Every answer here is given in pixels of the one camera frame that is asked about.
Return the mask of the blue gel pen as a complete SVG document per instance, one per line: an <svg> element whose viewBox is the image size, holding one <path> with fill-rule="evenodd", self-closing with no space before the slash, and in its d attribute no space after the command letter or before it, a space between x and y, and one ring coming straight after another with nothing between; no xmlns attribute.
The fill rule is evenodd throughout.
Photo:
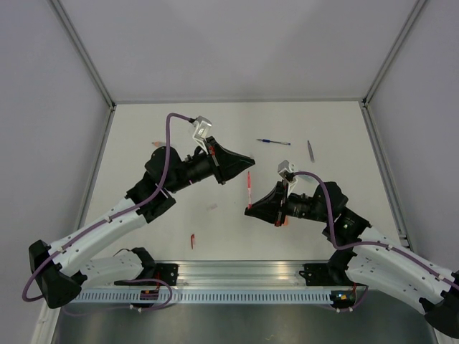
<svg viewBox="0 0 459 344"><path fill-rule="evenodd" d="M272 144L278 144L278 145L291 145L291 143L289 143L289 142L271 140L271 139L264 139L264 138L257 138L256 141L259 141L261 143L272 143Z"/></svg>

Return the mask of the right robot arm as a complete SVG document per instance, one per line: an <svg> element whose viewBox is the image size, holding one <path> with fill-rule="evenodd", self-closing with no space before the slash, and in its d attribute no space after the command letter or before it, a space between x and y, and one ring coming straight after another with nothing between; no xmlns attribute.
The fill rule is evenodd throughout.
<svg viewBox="0 0 459 344"><path fill-rule="evenodd" d="M335 252L326 274L337 285L365 285L418 311L434 329L458 337L458 273L416 255L383 235L347 207L334 182L320 183L314 195L298 195L279 181L245 215L280 226L288 217L326 224L323 235Z"/></svg>

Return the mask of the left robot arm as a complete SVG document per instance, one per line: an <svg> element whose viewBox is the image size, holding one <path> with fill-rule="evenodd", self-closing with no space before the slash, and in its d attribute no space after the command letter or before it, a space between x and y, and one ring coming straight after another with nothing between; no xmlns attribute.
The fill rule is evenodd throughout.
<svg viewBox="0 0 459 344"><path fill-rule="evenodd" d="M186 158L174 148L157 148L142 179L99 220L51 244L38 240L29 247L31 273L42 299L56 309L87 288L152 285L156 262L145 248L106 258L97 254L166 213L176 203L172 195L177 191L209 177L223 185L253 165L253 158L227 150L213 137Z"/></svg>

